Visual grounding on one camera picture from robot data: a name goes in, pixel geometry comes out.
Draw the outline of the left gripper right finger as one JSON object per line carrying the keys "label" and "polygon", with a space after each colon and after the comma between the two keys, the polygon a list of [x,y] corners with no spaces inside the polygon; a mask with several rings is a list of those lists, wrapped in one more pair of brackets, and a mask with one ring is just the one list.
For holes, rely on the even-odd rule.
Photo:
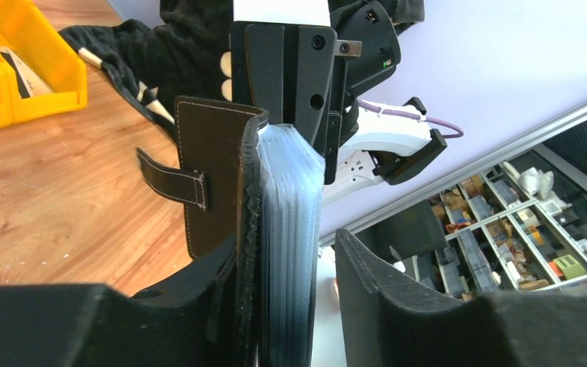
{"label": "left gripper right finger", "polygon": [[447,297],[345,229],[336,271],[350,366],[587,366],[587,294]]}

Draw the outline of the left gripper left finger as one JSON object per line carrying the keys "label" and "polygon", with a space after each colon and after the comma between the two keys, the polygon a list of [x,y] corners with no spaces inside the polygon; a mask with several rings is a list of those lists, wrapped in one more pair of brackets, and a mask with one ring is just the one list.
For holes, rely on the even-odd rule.
{"label": "left gripper left finger", "polygon": [[0,286],[0,366],[227,366],[235,239],[133,297]]}

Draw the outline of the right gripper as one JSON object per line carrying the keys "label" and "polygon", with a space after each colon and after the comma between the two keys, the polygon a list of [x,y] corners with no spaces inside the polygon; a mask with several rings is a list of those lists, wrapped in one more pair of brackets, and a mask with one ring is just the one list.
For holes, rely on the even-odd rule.
{"label": "right gripper", "polygon": [[229,43],[233,102],[267,110],[272,124],[292,124],[325,159],[325,183],[333,184],[339,148],[356,130],[347,79],[361,41],[324,26],[235,21]]}

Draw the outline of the black leather card holder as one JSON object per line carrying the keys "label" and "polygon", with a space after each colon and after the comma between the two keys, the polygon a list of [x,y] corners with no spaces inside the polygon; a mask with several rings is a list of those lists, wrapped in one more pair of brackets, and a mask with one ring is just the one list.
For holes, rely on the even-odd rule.
{"label": "black leather card holder", "polygon": [[308,366],[324,160],[253,106],[181,96],[179,168],[137,157],[146,184],[183,204],[192,262],[143,299],[152,361]]}

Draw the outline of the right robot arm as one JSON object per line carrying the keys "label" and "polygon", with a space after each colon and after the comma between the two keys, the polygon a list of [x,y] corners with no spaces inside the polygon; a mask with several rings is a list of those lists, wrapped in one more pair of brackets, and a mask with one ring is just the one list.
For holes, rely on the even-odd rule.
{"label": "right robot arm", "polygon": [[323,202],[421,173],[445,149],[424,101],[376,100],[398,72],[422,1],[235,1],[232,100],[294,125],[325,161]]}

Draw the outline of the gold cards in bin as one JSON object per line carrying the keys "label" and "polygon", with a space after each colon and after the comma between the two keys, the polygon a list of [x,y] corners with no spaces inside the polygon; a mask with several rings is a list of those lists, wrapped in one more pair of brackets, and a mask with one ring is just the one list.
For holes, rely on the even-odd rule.
{"label": "gold cards in bin", "polygon": [[54,90],[12,49],[6,46],[0,46],[0,55],[15,72],[18,92],[22,99],[45,96],[54,93]]}

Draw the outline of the black floral blanket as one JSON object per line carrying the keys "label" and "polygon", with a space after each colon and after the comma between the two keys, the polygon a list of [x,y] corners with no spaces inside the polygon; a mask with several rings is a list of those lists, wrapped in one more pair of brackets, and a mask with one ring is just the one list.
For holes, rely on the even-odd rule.
{"label": "black floral blanket", "polygon": [[60,36],[102,70],[115,90],[172,139],[174,100],[230,97],[231,1],[162,1],[163,24],[149,28],[129,19],[106,27],[74,25]]}

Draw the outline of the storage shelving rack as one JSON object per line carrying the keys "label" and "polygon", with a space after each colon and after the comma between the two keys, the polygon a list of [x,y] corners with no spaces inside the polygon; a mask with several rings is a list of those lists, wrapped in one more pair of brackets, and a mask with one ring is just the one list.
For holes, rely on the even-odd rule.
{"label": "storage shelving rack", "polygon": [[438,248],[410,275],[458,300],[491,291],[587,292],[587,191],[532,150],[427,199]]}

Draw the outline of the yellow three-compartment bin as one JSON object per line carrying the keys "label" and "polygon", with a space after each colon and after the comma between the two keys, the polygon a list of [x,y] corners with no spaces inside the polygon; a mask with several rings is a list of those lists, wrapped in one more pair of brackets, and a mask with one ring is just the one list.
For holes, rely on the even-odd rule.
{"label": "yellow three-compartment bin", "polygon": [[82,109],[86,65],[31,1],[0,1],[0,128]]}

